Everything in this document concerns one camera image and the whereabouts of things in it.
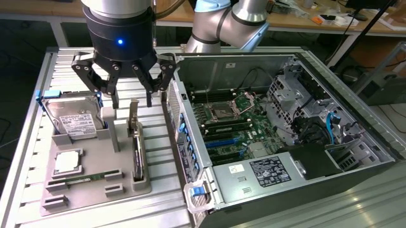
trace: power supply label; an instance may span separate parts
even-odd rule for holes
[[[96,126],[90,114],[66,115],[58,118],[69,136],[96,133]]]
[[[260,187],[291,181],[279,157],[249,162]]]

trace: metal table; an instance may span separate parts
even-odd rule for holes
[[[61,48],[58,52],[45,54],[36,90],[86,90],[70,69],[73,53],[77,50],[90,52],[92,48]],[[96,71],[100,76],[106,76],[100,68]],[[152,76],[157,75],[159,71],[156,65],[150,69]],[[145,91],[133,78],[118,80],[117,92],[117,122],[128,118],[129,99],[138,99],[138,121],[145,128],[152,192],[50,216],[40,216],[40,197],[53,126],[38,109],[33,95],[0,201],[1,227],[16,227],[16,224],[20,224],[21,228],[97,227],[113,226],[117,223],[120,227],[189,227],[159,95],[153,98],[152,107],[146,108]],[[104,98],[102,105],[110,106],[110,100]]]

